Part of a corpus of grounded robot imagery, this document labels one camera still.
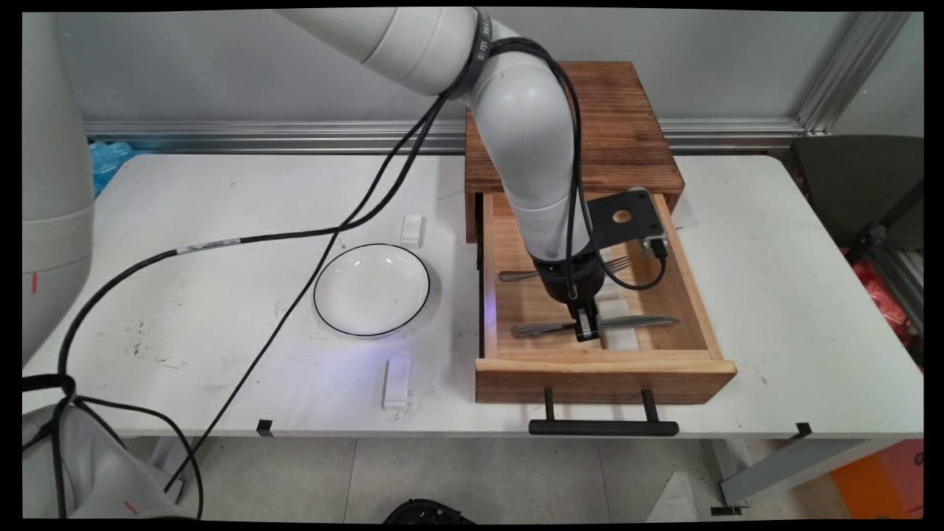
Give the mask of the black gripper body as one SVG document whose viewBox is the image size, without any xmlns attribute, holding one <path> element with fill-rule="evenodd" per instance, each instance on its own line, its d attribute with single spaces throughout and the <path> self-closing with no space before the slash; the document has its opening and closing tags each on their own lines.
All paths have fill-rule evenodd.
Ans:
<svg viewBox="0 0 944 531">
<path fill-rule="evenodd" d="M 572 316 L 573 305 L 594 305 L 597 293 L 603 288 L 603 262 L 596 253 L 586 249 L 569 260 L 543 261 L 532 257 L 532 263 L 546 289 L 547 295 L 563 303 Z"/>
</svg>

